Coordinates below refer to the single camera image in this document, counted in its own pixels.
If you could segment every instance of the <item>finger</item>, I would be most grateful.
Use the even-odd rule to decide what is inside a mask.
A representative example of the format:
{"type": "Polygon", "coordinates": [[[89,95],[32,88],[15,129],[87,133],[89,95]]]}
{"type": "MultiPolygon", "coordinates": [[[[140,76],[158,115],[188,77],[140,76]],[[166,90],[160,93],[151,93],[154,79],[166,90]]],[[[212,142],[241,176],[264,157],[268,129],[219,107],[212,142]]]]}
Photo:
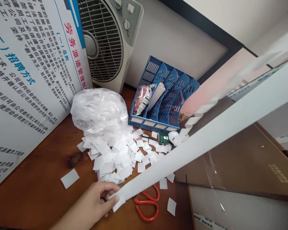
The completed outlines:
{"type": "Polygon", "coordinates": [[[114,191],[114,190],[109,190],[109,191],[104,191],[104,192],[102,192],[101,194],[100,194],[100,197],[104,197],[104,198],[106,198],[106,197],[110,197],[110,196],[112,196],[113,194],[115,194],[116,192],[114,191]]]}
{"type": "Polygon", "coordinates": [[[115,196],[111,200],[108,200],[104,204],[101,204],[99,208],[101,216],[108,213],[113,208],[113,206],[118,202],[118,200],[119,200],[119,197],[115,196]]]}
{"type": "Polygon", "coordinates": [[[101,198],[100,201],[99,201],[99,203],[100,203],[100,204],[104,204],[104,203],[105,203],[105,200],[101,198]]]}
{"type": "Polygon", "coordinates": [[[113,183],[113,182],[97,182],[96,186],[98,187],[100,194],[104,191],[109,191],[109,190],[113,190],[114,192],[117,192],[118,190],[120,190],[121,188],[113,183]]]}

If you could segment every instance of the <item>hand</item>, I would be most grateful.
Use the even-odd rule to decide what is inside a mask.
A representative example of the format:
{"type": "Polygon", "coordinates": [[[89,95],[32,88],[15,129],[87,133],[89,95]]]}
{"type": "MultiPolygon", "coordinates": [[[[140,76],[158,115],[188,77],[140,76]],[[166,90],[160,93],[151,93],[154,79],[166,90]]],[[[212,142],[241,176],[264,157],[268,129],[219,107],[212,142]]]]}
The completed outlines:
{"type": "Polygon", "coordinates": [[[112,182],[93,183],[51,230],[89,230],[103,216],[108,216],[119,200],[117,196],[111,200],[109,197],[119,189],[112,182]]]}

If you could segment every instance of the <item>cardboard box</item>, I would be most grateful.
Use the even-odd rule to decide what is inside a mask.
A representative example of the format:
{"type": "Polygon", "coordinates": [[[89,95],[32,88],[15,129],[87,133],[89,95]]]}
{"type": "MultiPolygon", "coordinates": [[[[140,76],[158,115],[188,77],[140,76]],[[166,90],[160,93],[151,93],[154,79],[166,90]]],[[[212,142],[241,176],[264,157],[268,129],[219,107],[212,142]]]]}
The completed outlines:
{"type": "MultiPolygon", "coordinates": [[[[220,100],[189,135],[232,104],[228,97],[220,100]]],[[[288,151],[258,123],[177,170],[175,175],[176,181],[193,186],[288,201],[288,151]]]]}

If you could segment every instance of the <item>fan control panel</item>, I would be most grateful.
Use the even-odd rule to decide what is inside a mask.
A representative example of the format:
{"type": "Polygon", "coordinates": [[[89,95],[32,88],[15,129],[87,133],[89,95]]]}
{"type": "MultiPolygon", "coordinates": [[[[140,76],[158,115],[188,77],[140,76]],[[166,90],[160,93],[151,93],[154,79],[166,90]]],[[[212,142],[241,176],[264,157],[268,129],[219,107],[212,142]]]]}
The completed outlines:
{"type": "Polygon", "coordinates": [[[121,24],[122,33],[126,42],[134,45],[141,17],[143,16],[143,7],[140,3],[133,0],[109,0],[112,4],[118,23],[121,24]]]}

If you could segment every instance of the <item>scissor handle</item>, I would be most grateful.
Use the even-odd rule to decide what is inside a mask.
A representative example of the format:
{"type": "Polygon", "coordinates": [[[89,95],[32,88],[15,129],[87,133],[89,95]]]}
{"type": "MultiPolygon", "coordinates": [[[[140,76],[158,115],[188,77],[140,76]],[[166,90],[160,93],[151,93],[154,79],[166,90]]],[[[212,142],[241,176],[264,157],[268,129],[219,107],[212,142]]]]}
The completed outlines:
{"type": "Polygon", "coordinates": [[[160,198],[160,194],[159,194],[159,190],[158,190],[158,188],[157,188],[157,186],[156,185],[152,185],[154,188],[155,188],[155,190],[156,190],[156,193],[157,193],[157,198],[153,198],[153,197],[151,197],[150,195],[148,195],[146,192],[142,192],[142,194],[144,194],[148,199],[150,199],[150,200],[152,200],[152,201],[154,201],[154,202],[157,202],[157,201],[159,201],[159,198],[160,198]]]}
{"type": "Polygon", "coordinates": [[[156,212],[152,217],[146,217],[143,215],[143,213],[141,212],[140,208],[138,205],[135,206],[136,210],[138,211],[138,214],[140,215],[140,217],[146,221],[146,222],[152,222],[153,220],[155,220],[158,216],[159,213],[159,206],[155,201],[151,201],[151,200],[143,200],[143,201],[139,201],[137,198],[134,199],[134,201],[138,204],[153,204],[156,206],[156,212]]]}

